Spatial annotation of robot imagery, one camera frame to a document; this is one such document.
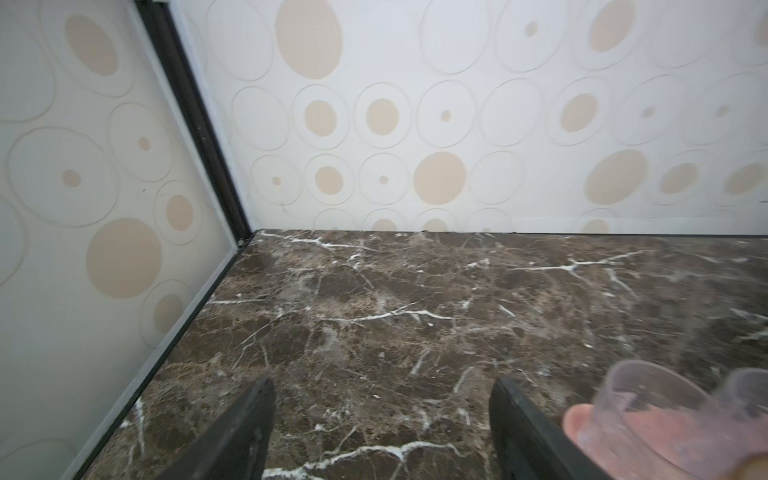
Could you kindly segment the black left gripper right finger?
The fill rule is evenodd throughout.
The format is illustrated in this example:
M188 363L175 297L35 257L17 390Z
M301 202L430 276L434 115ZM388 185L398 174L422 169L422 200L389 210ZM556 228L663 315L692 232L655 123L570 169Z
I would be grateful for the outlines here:
M502 479L610 479L512 378L495 380L488 411Z

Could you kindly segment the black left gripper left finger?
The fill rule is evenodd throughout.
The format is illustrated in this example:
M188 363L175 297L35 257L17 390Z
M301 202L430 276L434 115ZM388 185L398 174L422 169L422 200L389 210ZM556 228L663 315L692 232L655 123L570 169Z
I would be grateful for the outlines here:
M259 378L158 477L260 479L274 425L276 389Z

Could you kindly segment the clear faceted glass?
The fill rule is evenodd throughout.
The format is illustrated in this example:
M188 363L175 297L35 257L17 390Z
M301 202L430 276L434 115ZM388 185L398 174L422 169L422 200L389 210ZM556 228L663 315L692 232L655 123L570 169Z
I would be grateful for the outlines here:
M592 402L568 409L566 436L612 479L712 479L711 395L660 365L625 360Z
M716 412L748 433L767 436L767 370L733 370L715 391Z

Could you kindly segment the tall yellow plastic tumbler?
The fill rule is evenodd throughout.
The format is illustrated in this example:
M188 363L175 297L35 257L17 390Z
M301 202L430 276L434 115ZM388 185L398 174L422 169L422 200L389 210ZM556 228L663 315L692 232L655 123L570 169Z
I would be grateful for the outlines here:
M768 453L751 455L741 461L725 480L768 480Z

